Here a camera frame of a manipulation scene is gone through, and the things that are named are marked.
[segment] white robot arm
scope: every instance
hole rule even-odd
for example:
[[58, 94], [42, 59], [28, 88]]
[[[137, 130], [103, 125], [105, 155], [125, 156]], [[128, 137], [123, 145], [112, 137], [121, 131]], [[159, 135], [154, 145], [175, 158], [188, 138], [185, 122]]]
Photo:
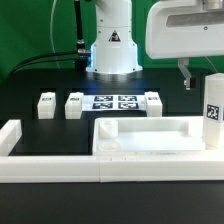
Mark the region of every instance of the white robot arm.
[[125, 79], [141, 71], [137, 45], [132, 40], [132, 1], [96, 0], [97, 39], [91, 47], [89, 73], [99, 78]]
[[189, 57], [224, 54], [223, 0], [167, 0], [154, 4], [147, 19], [146, 53], [152, 59], [178, 58], [189, 89]]

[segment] robot end effector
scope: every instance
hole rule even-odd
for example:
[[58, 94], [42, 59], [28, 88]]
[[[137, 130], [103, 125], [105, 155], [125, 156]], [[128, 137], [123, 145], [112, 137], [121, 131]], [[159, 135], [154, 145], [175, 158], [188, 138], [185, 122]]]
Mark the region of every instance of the robot end effector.
[[146, 52], [152, 59], [178, 58], [186, 89], [191, 89], [189, 58], [223, 55], [223, 36], [223, 0], [159, 1], [148, 14]]

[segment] green screen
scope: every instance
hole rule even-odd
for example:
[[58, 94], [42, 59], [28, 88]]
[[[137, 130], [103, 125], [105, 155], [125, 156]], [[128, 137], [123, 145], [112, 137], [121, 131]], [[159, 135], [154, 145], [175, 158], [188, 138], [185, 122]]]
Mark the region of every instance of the green screen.
[[[144, 68], [177, 67], [177, 60], [151, 60], [145, 53], [145, 27], [148, 11], [156, 1], [132, 0], [133, 39], [139, 46], [139, 63]], [[53, 37], [55, 51], [76, 49], [76, 25], [73, 0], [57, 0]], [[19, 62], [51, 53], [50, 20], [53, 0], [0, 0], [0, 82]], [[84, 39], [88, 48], [96, 38], [95, 1], [81, 0]], [[223, 57], [211, 57], [219, 72], [224, 72]], [[190, 60], [192, 67], [211, 68], [205, 58]], [[61, 62], [60, 67], [73, 67]], [[56, 68], [56, 63], [36, 66]]]

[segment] white rectangular block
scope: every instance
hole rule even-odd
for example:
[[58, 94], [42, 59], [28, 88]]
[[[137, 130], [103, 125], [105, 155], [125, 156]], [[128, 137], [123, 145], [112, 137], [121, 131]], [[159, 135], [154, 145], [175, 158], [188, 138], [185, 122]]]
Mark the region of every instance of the white rectangular block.
[[204, 96], [203, 142], [224, 150], [224, 74], [206, 77]]
[[148, 117], [162, 117], [163, 105], [157, 92], [146, 92], [145, 102]]
[[42, 93], [37, 105], [39, 119], [53, 119], [56, 108], [55, 93]]
[[65, 104], [66, 119], [80, 119], [82, 115], [83, 93], [71, 93]]
[[0, 156], [8, 156], [21, 136], [20, 120], [9, 120], [0, 130]]

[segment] yellow warning triangle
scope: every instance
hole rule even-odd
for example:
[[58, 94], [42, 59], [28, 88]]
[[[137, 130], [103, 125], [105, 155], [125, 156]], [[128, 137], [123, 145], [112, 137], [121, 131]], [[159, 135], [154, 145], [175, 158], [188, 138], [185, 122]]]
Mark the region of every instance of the yellow warning triangle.
[[113, 32], [113, 34], [111, 35], [109, 41], [110, 41], [110, 42], [121, 42], [120, 37], [118, 36], [116, 30], [114, 30], [114, 32]]

